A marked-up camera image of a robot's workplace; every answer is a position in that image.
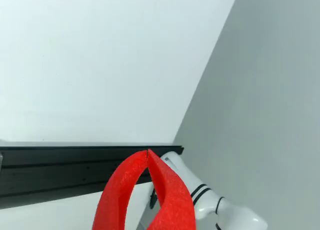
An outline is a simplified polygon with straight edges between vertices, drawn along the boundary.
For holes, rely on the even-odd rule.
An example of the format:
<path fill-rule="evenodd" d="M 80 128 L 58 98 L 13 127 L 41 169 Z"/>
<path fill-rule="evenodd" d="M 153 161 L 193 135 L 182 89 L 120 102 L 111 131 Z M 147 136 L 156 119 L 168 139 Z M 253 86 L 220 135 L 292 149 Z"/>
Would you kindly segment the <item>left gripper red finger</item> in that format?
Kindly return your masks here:
<path fill-rule="evenodd" d="M 193 201 L 181 178 L 150 149 L 147 166 L 160 204 L 148 229 L 196 229 Z"/>
<path fill-rule="evenodd" d="M 108 180 L 94 216 L 92 229 L 124 229 L 133 188 L 147 168 L 148 152 L 126 158 Z"/>

